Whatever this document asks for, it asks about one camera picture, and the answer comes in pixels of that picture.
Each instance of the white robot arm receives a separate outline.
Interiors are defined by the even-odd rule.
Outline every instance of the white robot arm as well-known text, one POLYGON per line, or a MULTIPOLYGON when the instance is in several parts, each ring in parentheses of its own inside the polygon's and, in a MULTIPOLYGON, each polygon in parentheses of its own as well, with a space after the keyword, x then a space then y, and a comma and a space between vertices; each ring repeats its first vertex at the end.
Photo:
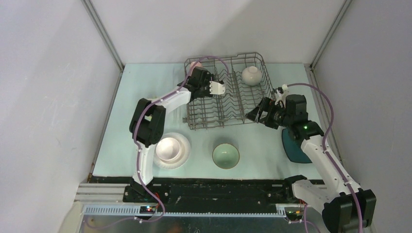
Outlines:
POLYGON ((326 227, 332 233, 356 228, 359 224, 357 209, 360 209, 363 227, 370 226, 376 204, 374 193, 361 189, 324 141, 319 125, 308 120, 306 98, 303 95, 289 95, 286 85, 275 89, 275 93, 277 100, 263 98, 246 115, 247 118, 274 129, 286 127, 289 137, 312 161, 326 185, 326 190, 322 190, 302 175, 289 177, 284 185, 288 187, 287 198, 298 198, 312 206, 322 214, 326 227))
MULTIPOLYGON (((163 135, 165 117, 181 105, 185 105, 196 98, 212 97, 221 95, 225 92, 222 82, 216 82, 214 76, 204 68, 196 67, 187 83, 182 88, 175 88, 171 93, 173 95, 165 98, 164 95, 155 100, 139 100, 132 121, 130 123, 130 132, 133 133, 136 123, 143 109, 151 102, 160 100, 158 104, 152 106, 145 114, 137 133, 136 141, 141 148, 138 170, 144 185, 150 183, 153 179, 153 157, 155 154, 156 144, 163 135)), ((137 175, 137 170, 133 179, 141 184, 137 175)))

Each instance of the white wall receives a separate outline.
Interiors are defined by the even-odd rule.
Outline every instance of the white wall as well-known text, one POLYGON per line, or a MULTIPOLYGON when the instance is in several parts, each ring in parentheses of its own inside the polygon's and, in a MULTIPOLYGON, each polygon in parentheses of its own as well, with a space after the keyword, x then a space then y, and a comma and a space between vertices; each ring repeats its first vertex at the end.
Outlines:
POLYGON ((123 62, 257 51, 310 63, 343 0, 93 1, 123 62))
POLYGON ((411 232, 412 1, 353 1, 315 74, 344 164, 378 201, 378 232, 411 232))
POLYGON ((119 70, 79 0, 2 1, 0 18, 1 231, 55 233, 119 70))

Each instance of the metal tray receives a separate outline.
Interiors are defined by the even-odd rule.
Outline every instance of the metal tray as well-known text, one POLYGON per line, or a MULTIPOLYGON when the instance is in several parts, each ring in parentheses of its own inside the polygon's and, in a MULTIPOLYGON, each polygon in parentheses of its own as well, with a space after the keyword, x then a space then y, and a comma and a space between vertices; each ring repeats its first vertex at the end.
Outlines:
MULTIPOLYGON (((188 58, 185 61, 185 75, 191 62, 199 58, 188 58)), ((262 55, 248 52, 221 58, 227 63, 230 74, 227 74, 224 65, 217 59, 205 59, 202 66, 213 72, 219 81, 224 82, 226 92, 221 96, 196 99, 187 105, 188 115, 183 118, 183 122, 188 123, 191 130, 253 123, 245 114, 253 110, 263 97, 275 99, 262 55), (256 66, 262 72, 259 85, 249 86, 243 83, 242 71, 249 66, 256 66)))

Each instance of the light green bowl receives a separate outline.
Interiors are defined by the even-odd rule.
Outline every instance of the light green bowl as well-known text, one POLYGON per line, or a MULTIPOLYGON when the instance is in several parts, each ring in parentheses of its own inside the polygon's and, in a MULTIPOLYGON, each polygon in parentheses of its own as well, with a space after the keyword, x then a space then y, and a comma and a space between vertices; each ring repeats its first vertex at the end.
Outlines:
POLYGON ((240 159, 239 151, 231 144, 218 145, 212 154, 213 162, 223 169, 231 169, 236 166, 240 159))

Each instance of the metal wire rack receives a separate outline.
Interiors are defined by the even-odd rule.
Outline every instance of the metal wire rack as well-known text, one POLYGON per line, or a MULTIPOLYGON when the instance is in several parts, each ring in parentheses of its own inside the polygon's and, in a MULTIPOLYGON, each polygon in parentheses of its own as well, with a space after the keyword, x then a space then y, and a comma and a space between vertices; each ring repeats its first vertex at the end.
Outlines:
MULTIPOLYGON (((262 55, 248 52, 220 58, 227 63, 230 74, 217 59, 205 59, 202 66, 224 82, 226 91, 223 95, 196 99, 187 105, 188 115, 183 118, 183 123, 188 123, 191 130, 253 123, 246 118, 246 113, 253 110, 263 97, 275 99, 262 55), (242 81, 242 71, 249 66, 256 66, 262 72, 262 81, 256 86, 246 85, 242 81)), ((185 61, 185 75, 191 62, 198 59, 189 58, 185 61)))

